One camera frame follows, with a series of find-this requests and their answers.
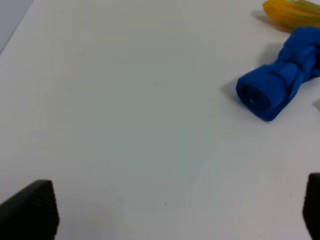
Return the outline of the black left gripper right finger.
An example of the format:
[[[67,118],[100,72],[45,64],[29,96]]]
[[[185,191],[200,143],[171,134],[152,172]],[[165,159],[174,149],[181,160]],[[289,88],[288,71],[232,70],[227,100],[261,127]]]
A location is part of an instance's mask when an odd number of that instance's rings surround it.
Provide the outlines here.
[[[320,240],[320,174],[308,176],[302,210],[305,226],[312,240]]]

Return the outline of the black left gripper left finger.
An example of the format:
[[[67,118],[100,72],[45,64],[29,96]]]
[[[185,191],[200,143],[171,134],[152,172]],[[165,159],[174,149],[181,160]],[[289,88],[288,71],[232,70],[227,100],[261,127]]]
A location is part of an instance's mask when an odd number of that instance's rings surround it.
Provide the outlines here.
[[[51,180],[36,180],[0,205],[2,240],[54,240],[59,223]]]

